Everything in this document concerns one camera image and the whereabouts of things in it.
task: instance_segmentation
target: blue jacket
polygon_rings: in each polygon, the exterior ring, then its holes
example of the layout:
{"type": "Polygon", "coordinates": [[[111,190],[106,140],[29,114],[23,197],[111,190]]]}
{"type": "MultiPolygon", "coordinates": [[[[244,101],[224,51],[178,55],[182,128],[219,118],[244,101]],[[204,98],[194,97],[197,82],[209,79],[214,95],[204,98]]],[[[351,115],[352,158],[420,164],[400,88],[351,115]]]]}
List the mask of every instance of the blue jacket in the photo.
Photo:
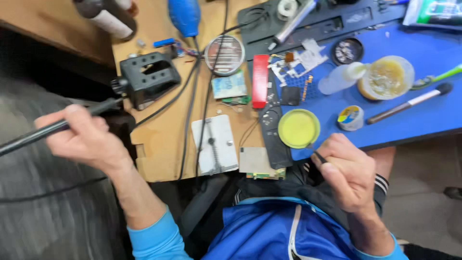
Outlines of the blue jacket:
{"type": "MultiPolygon", "coordinates": [[[[246,199],[223,210],[223,223],[202,259],[407,259],[394,237],[395,249],[388,256],[360,252],[343,227],[298,198],[246,199]]],[[[128,230],[137,260],[190,259],[169,211],[151,227],[128,230]]]]}

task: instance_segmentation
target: blue sleeve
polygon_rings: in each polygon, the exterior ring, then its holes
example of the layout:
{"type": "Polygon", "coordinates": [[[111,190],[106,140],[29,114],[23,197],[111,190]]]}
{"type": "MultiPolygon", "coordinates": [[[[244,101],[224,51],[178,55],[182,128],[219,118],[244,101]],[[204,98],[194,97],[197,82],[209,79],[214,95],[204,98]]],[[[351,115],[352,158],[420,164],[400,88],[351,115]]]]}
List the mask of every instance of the blue sleeve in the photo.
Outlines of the blue sleeve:
{"type": "Polygon", "coordinates": [[[136,260],[191,259],[184,251],[183,238],[168,207],[152,226],[141,230],[127,229],[136,260]]]}
{"type": "Polygon", "coordinates": [[[390,235],[391,237],[393,237],[393,240],[395,241],[395,249],[393,250],[393,252],[391,252],[391,254],[386,256],[373,256],[361,252],[355,248],[354,252],[356,256],[361,260],[409,260],[409,258],[407,258],[407,256],[401,250],[400,245],[398,245],[395,236],[392,233],[390,233],[390,235]]]}

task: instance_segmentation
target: tape roll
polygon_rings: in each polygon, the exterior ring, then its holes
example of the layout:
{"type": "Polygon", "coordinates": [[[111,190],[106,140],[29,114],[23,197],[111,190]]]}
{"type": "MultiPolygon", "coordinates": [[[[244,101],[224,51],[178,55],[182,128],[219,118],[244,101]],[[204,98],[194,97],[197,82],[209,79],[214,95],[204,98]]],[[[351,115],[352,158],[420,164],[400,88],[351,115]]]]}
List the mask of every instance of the tape roll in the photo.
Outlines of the tape roll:
{"type": "Polygon", "coordinates": [[[358,130],[364,125],[364,110],[357,105],[351,105],[340,113],[337,122],[345,131],[358,130]]]}
{"type": "Polygon", "coordinates": [[[295,15],[298,4],[296,0],[281,0],[278,4],[278,18],[283,21],[288,21],[289,18],[295,15]]]}

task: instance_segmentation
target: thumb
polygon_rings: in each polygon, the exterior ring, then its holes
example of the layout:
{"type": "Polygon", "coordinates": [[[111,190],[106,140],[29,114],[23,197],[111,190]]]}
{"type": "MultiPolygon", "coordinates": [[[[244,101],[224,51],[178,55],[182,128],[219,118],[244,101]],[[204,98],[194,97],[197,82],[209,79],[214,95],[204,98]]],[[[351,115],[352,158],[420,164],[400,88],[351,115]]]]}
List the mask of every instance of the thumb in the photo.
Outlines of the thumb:
{"type": "Polygon", "coordinates": [[[102,132],[95,125],[90,112],[81,105],[70,105],[64,109],[64,118],[71,129],[86,140],[98,139],[102,132]]]}
{"type": "Polygon", "coordinates": [[[348,204],[355,200],[355,195],[342,172],[332,163],[326,162],[321,165],[321,174],[334,191],[340,205],[348,204]]]}

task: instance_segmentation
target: floor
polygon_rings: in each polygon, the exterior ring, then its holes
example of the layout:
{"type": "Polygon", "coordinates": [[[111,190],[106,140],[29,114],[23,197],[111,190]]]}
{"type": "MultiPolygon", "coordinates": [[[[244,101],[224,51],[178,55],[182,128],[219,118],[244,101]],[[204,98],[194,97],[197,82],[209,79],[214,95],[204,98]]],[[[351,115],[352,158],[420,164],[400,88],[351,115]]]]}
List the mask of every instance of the floor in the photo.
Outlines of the floor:
{"type": "Polygon", "coordinates": [[[396,236],[462,256],[462,201],[443,194],[462,187],[462,135],[397,148],[383,220],[396,236]]]}

